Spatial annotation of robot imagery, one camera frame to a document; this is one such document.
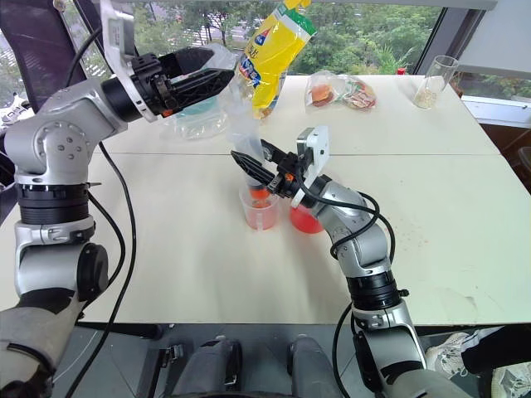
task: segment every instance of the white sneaker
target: white sneaker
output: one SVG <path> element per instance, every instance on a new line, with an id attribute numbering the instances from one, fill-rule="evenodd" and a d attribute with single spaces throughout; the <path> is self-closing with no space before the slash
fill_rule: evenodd
<path id="1" fill-rule="evenodd" d="M 531 391 L 531 362 L 494 370 L 490 385 L 492 398 L 519 398 Z"/>
<path id="2" fill-rule="evenodd" d="M 468 334 L 462 332 L 454 333 L 440 346 L 428 348 L 428 351 L 426 351 L 428 369 L 438 371 L 448 379 L 451 379 L 457 373 L 461 376 L 468 375 L 461 357 L 461 344 L 468 336 Z"/>

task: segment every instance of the floor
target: floor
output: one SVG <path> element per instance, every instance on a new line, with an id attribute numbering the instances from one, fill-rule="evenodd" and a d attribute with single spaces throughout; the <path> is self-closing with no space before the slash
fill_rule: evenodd
<path id="1" fill-rule="evenodd" d="M 140 397 L 139 383 L 144 360 L 149 350 L 165 348 L 176 343 L 197 347 L 219 335 L 240 340 L 243 348 L 242 390 L 271 391 L 289 394 L 290 376 L 286 372 L 286 348 L 299 334 L 313 337 L 328 354 L 332 350 L 334 327 L 331 325 L 175 325 L 168 327 L 158 341 L 111 333 L 93 366 L 87 372 L 76 392 L 84 397 Z M 92 352 L 101 332 L 76 328 L 66 354 L 56 373 L 53 397 L 63 397 Z M 354 357 L 352 334 L 344 327 L 339 338 L 338 364 L 343 383 L 352 397 L 368 398 L 374 395 L 360 378 Z M 446 335 L 422 337 L 425 347 L 442 342 Z M 164 395 L 168 369 L 162 369 L 155 397 Z M 476 376 L 456 377 L 456 383 L 473 397 L 479 397 Z"/>

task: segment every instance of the plastic bag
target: plastic bag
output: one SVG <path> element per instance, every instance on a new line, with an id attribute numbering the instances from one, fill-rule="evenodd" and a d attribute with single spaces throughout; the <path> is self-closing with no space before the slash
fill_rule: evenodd
<path id="1" fill-rule="evenodd" d="M 238 61 L 238 79 L 252 95 L 256 117 L 271 113 L 284 83 L 285 72 L 316 30 L 312 22 L 300 15 L 290 1 L 279 5 L 247 43 Z"/>
<path id="2" fill-rule="evenodd" d="M 357 77 L 335 75 L 329 70 L 321 70 L 309 77 L 304 104 L 307 109 L 317 109 L 329 104 L 370 109 L 376 104 L 376 95 L 370 85 Z"/>
<path id="3" fill-rule="evenodd" d="M 214 55 L 202 69 L 219 68 L 233 69 L 237 55 L 232 54 L 220 44 L 209 44 L 205 48 L 214 51 Z M 225 133 L 227 130 L 227 114 L 220 106 L 218 95 L 188 106 L 175 114 L 174 131 L 184 139 L 210 138 Z"/>

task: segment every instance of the metal leg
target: metal leg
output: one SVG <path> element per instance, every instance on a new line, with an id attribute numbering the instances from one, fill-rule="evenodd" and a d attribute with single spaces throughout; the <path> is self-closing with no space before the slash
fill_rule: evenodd
<path id="1" fill-rule="evenodd" d="M 234 347 L 235 343 L 226 338 L 206 342 L 200 346 L 184 367 L 173 394 L 225 391 L 227 365 Z"/>
<path id="2" fill-rule="evenodd" d="M 311 337 L 298 337 L 291 344 L 294 396 L 300 398 L 342 398 L 329 359 Z"/>

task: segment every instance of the white table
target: white table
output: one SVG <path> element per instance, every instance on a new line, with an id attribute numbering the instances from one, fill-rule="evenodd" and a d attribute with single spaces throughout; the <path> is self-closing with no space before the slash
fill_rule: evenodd
<path id="1" fill-rule="evenodd" d="M 137 269 L 118 322 L 337 321 L 348 293 L 329 256 L 329 238 L 296 231 L 287 201 L 279 225 L 251 230 L 237 197 L 241 173 L 230 157 L 115 154 L 114 160 L 128 181 L 139 230 Z M 416 324 L 531 321 L 530 200 L 502 157 L 334 156 L 329 170 L 376 197 L 393 224 L 393 273 L 411 292 Z M 128 231 L 121 187 L 99 154 L 90 180 L 104 183 L 92 192 Z M 105 245 L 115 264 L 113 232 L 95 209 L 91 214 L 93 241 Z M 14 211 L 0 228 L 2 308 L 17 301 L 17 218 Z M 122 280 L 87 309 L 86 321 L 109 317 Z"/>
<path id="2" fill-rule="evenodd" d="M 453 90 L 445 90 L 436 108 L 419 109 L 411 101 L 421 76 L 362 76 L 378 97 L 369 112 L 347 107 L 304 110 L 307 76 L 288 76 L 275 111 L 261 121 L 260 136 L 284 150 L 295 150 L 295 137 L 309 126 L 329 126 L 330 153 L 498 154 Z M 223 135 L 185 141 L 169 119 L 154 124 L 139 120 L 126 133 L 105 141 L 112 153 L 226 154 L 231 144 Z"/>

